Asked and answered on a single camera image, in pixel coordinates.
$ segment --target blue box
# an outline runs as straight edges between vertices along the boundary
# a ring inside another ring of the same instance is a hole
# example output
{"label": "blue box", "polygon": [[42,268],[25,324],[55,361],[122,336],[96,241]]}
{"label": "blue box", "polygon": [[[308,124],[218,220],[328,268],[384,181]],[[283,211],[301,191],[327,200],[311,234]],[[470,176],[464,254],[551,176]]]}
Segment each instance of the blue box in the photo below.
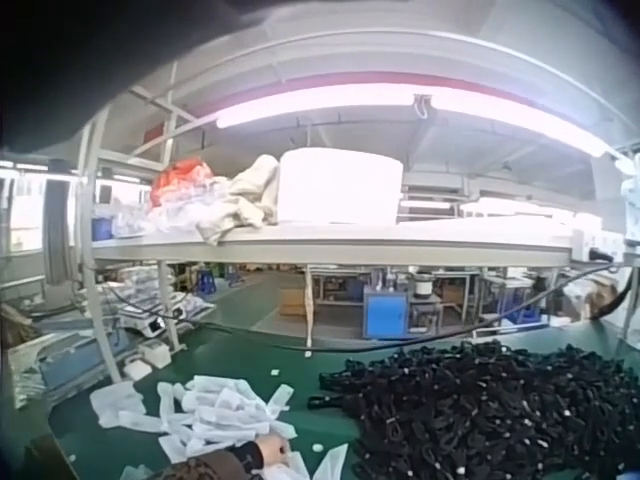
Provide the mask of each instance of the blue box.
{"label": "blue box", "polygon": [[393,339],[408,336],[409,301],[406,292],[364,289],[363,337]]}

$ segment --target metal shelf leg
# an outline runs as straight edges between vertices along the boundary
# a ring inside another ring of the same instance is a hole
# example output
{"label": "metal shelf leg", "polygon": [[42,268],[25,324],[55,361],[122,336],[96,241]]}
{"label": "metal shelf leg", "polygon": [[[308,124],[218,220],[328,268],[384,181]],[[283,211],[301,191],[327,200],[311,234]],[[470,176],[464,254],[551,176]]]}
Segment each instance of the metal shelf leg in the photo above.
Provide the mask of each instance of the metal shelf leg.
{"label": "metal shelf leg", "polygon": [[171,350],[177,352],[182,348],[180,340],[178,339],[178,331],[176,330],[176,321],[172,316],[171,296],[169,295],[169,282],[167,277],[169,276],[169,267],[167,262],[158,262],[158,283],[160,286],[160,298],[162,299],[162,305],[164,306],[164,323],[167,326],[167,332],[169,333],[169,341],[171,342]]}
{"label": "metal shelf leg", "polygon": [[95,198],[96,189],[96,173],[98,169],[98,151],[100,149],[100,143],[104,135],[104,130],[107,123],[107,117],[109,116],[109,106],[105,107],[95,118],[93,123],[93,136],[87,149],[87,159],[83,165],[83,171],[80,173],[81,181],[79,188],[81,189],[80,198],[82,198],[81,216],[76,221],[81,222],[81,242],[80,248],[82,251],[82,277],[84,280],[84,286],[87,289],[87,300],[89,304],[89,313],[93,321],[94,335],[100,348],[100,353],[104,358],[104,363],[107,366],[109,376],[114,383],[122,381],[120,371],[116,365],[113,352],[111,351],[111,345],[107,338],[107,333],[102,321],[102,305],[100,304],[100,298],[98,297],[98,289],[96,287],[95,278],[95,261],[93,259],[92,252],[92,238],[91,238],[91,217],[93,214],[93,204]]}

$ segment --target black cable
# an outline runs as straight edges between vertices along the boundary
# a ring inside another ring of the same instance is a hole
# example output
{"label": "black cable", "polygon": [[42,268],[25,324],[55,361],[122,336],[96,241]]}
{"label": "black cable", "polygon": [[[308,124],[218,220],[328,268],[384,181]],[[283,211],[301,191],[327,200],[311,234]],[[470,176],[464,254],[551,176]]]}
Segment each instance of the black cable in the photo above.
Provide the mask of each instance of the black cable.
{"label": "black cable", "polygon": [[613,312],[615,312],[620,307],[620,305],[622,305],[624,300],[627,298],[627,295],[631,291],[631,285],[633,283],[633,275],[634,275],[634,272],[633,270],[631,270],[631,274],[627,279],[627,284],[624,286],[624,288],[618,294],[618,296],[613,300],[611,300],[611,302],[609,302],[608,304],[598,308],[598,310],[596,310],[593,313],[590,320],[600,320],[601,318],[606,317],[607,315],[610,315]]}
{"label": "black cable", "polygon": [[[449,338],[454,338],[460,335],[466,335],[469,333],[474,332],[475,330],[479,330],[482,328],[487,328],[487,327],[491,327],[495,322],[502,320],[503,318],[506,318],[510,315],[512,315],[513,313],[516,313],[520,310],[522,310],[523,308],[526,308],[530,305],[535,304],[536,302],[540,301],[541,299],[549,296],[550,294],[552,294],[553,292],[560,290],[561,288],[566,287],[567,285],[569,285],[570,283],[579,280],[581,278],[584,278],[586,276],[592,275],[594,273],[597,272],[601,272],[604,270],[609,270],[611,267],[613,266],[618,266],[618,265],[614,265],[614,264],[605,264],[605,265],[598,265],[597,267],[593,267],[590,268],[588,270],[585,270],[583,272],[577,273],[563,281],[561,281],[560,283],[554,285],[553,287],[545,290],[544,292],[539,293],[538,295],[534,295],[533,297],[529,298],[527,301],[523,302],[522,304],[518,305],[517,307],[512,308],[511,310],[508,310],[507,312],[504,312],[502,314],[500,314],[499,316],[497,316],[496,318],[493,318],[491,320],[487,320],[484,322],[480,322],[477,323],[475,325],[470,325],[468,327],[462,327],[458,330],[452,331],[452,332],[447,332],[447,333],[441,333],[438,335],[430,335],[428,337],[418,337],[418,338],[413,338],[410,340],[401,340],[401,341],[397,341],[397,342],[384,342],[382,344],[376,344],[376,345],[370,345],[370,346],[366,346],[366,347],[351,347],[351,348],[336,348],[336,347],[303,347],[303,346],[292,346],[292,345],[282,345],[282,344],[278,344],[278,343],[273,343],[273,342],[268,342],[268,341],[264,341],[264,340],[259,340],[256,339],[250,335],[247,335],[244,330],[238,330],[238,329],[233,329],[233,328],[229,328],[229,327],[223,327],[221,325],[212,323],[212,322],[200,322],[200,321],[193,321],[190,319],[185,319],[183,320],[184,322],[187,323],[191,323],[193,325],[197,325],[197,326],[203,326],[205,328],[209,328],[211,330],[215,330],[221,333],[225,333],[227,335],[239,335],[239,336],[244,336],[246,339],[248,339],[249,341],[253,341],[255,343],[259,343],[262,345],[266,345],[269,346],[271,348],[277,348],[280,350],[290,350],[290,351],[298,351],[298,352],[316,352],[316,353],[369,353],[369,352],[377,352],[377,351],[381,351],[381,350],[387,350],[387,349],[397,349],[397,348],[404,348],[404,347],[409,347],[409,346],[414,346],[414,345],[422,345],[425,343],[431,343],[431,342],[435,342],[438,340],[446,340]],[[120,295],[117,294],[117,292],[115,292],[112,288],[113,294],[114,296],[120,300],[121,302],[132,306],[134,308],[138,308],[140,309],[140,311],[144,312],[144,313],[149,313],[152,315],[156,315],[160,318],[171,318],[172,320],[175,320],[174,317],[169,317],[167,315],[162,315],[162,314],[158,314],[157,312],[153,312],[150,310],[146,310],[143,308],[140,308],[138,305],[135,305],[132,302],[129,302],[125,299],[123,299]]]}

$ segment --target electronic device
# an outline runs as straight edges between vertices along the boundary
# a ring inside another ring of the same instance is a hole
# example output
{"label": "electronic device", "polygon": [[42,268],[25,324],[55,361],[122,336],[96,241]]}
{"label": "electronic device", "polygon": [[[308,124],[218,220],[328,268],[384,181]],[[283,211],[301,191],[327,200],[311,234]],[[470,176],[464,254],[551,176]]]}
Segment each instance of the electronic device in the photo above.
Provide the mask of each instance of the electronic device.
{"label": "electronic device", "polygon": [[[182,304],[185,297],[185,294],[181,292],[173,292],[170,296],[170,315],[176,322],[187,318]],[[122,327],[135,330],[147,338],[156,337],[165,331],[165,309],[158,297],[137,301],[135,306],[122,307],[119,314]]]}

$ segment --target blue container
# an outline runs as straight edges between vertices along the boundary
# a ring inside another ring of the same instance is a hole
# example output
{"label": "blue container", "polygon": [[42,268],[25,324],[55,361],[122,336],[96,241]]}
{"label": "blue container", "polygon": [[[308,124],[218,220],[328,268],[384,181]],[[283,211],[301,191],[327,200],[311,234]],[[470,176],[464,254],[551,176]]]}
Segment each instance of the blue container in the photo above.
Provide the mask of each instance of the blue container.
{"label": "blue container", "polygon": [[[525,290],[515,289],[509,292],[509,295],[501,302],[501,308],[498,313],[508,312],[522,305],[527,300]],[[522,310],[518,310],[505,317],[514,325],[527,325],[530,323],[539,323],[541,321],[540,308],[538,306],[528,306]]]}
{"label": "blue container", "polygon": [[99,242],[100,240],[111,240],[113,238],[112,227],[113,219],[111,218],[92,218],[91,219],[91,240]]}
{"label": "blue container", "polygon": [[216,281],[210,270],[199,270],[197,274],[196,289],[200,295],[208,296],[216,293]]}

